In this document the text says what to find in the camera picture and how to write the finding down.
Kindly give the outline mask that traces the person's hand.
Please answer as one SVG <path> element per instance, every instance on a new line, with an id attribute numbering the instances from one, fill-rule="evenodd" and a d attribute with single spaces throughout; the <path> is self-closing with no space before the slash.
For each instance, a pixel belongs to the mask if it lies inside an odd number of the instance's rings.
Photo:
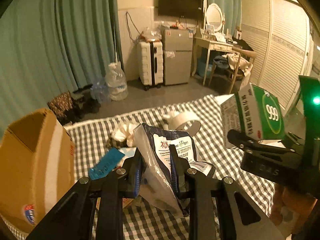
<path id="1" fill-rule="evenodd" d="M 289 210 L 299 214 L 298 219 L 291 230 L 291 233 L 293 234 L 299 233 L 316 205 L 317 199 L 309 194 L 300 194 L 279 184 L 276 184 L 274 189 L 275 192 L 273 195 L 270 220 L 272 220 L 276 226 L 279 226 L 283 221 L 281 208 L 285 206 Z"/>

